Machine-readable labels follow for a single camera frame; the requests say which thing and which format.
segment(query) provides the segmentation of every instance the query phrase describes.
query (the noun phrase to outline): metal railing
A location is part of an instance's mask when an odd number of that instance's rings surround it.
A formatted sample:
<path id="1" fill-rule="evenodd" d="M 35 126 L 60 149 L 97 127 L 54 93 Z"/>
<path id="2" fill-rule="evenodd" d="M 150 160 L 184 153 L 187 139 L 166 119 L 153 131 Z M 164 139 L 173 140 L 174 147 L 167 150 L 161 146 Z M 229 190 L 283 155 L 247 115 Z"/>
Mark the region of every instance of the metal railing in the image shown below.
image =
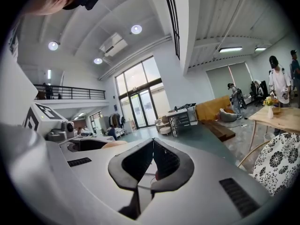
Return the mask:
<path id="1" fill-rule="evenodd" d="M 175 0 L 167 0 L 171 22 L 173 26 L 173 34 L 174 34 L 174 43 L 175 43 L 175 52 L 176 56 L 180 59 L 180 44 L 179 44 L 179 26 L 178 26 L 178 17 L 177 17 L 177 9 Z"/>
<path id="2" fill-rule="evenodd" d="M 50 99 L 105 99 L 104 90 L 34 84 L 37 100 Z"/>

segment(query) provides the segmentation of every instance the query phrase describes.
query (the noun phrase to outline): ceiling light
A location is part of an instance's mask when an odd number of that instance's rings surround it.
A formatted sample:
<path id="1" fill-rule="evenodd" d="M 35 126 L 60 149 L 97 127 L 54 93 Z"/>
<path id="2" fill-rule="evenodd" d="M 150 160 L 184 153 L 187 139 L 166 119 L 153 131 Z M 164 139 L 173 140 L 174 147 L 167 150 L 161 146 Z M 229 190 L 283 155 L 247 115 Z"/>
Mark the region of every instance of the ceiling light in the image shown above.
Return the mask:
<path id="1" fill-rule="evenodd" d="M 226 47 L 226 48 L 221 48 L 219 50 L 219 53 L 226 53 L 226 52 L 236 52 L 242 50 L 242 47 Z"/>
<path id="2" fill-rule="evenodd" d="M 49 48 L 51 51 L 57 50 L 57 49 L 58 49 L 58 44 L 57 44 L 57 42 L 54 42 L 54 41 L 53 41 L 53 42 L 49 43 L 48 48 Z"/>
<path id="3" fill-rule="evenodd" d="M 266 47 L 257 47 L 255 48 L 255 51 L 264 51 L 266 49 L 267 49 Z"/>
<path id="4" fill-rule="evenodd" d="M 139 33 L 141 33 L 142 30 L 143 30 L 143 29 L 142 29 L 142 27 L 141 27 L 140 25 L 134 25 L 134 26 L 131 28 L 131 32 L 132 32 L 133 34 L 139 34 Z"/>
<path id="5" fill-rule="evenodd" d="M 96 58 L 96 59 L 94 60 L 94 63 L 95 63 L 95 64 L 101 64 L 101 63 L 102 63 L 102 59 L 101 59 L 101 58 Z"/>
<path id="6" fill-rule="evenodd" d="M 48 77 L 48 79 L 51 79 L 51 70 L 47 71 L 47 77 Z"/>

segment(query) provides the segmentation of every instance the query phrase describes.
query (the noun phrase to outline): white vase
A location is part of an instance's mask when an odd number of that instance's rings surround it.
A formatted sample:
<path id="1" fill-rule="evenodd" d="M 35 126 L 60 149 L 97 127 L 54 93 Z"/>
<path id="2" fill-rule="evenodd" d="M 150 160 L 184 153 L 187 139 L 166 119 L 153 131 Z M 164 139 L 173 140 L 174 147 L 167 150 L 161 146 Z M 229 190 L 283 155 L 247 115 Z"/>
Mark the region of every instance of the white vase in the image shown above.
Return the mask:
<path id="1" fill-rule="evenodd" d="M 268 118 L 272 119 L 274 114 L 273 114 L 273 106 L 269 106 L 269 111 L 268 111 Z"/>

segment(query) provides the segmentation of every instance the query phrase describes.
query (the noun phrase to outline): balcony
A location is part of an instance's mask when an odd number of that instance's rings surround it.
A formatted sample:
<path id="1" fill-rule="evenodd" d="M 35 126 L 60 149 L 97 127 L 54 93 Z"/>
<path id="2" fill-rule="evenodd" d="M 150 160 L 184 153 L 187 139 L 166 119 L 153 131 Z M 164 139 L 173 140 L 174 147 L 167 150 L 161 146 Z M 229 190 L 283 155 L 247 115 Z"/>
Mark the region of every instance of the balcony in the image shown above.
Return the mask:
<path id="1" fill-rule="evenodd" d="M 38 90 L 35 101 L 52 109 L 105 107 L 104 90 L 34 84 Z"/>

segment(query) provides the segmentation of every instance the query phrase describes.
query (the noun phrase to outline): rectangular light fixture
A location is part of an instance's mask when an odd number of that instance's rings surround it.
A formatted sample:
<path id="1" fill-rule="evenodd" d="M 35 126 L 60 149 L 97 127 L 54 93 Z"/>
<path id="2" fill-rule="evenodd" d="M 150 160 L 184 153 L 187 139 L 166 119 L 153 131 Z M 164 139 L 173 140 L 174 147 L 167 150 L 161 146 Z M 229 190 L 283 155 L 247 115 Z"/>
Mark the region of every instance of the rectangular light fixture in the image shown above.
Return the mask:
<path id="1" fill-rule="evenodd" d="M 242 47 L 225 47 L 219 50 L 219 53 L 236 52 L 242 50 Z"/>
<path id="2" fill-rule="evenodd" d="M 264 51 L 266 49 L 267 49 L 266 47 L 257 47 L 255 48 L 255 51 Z"/>
<path id="3" fill-rule="evenodd" d="M 51 70 L 48 70 L 47 74 L 48 74 L 48 79 L 51 79 Z"/>

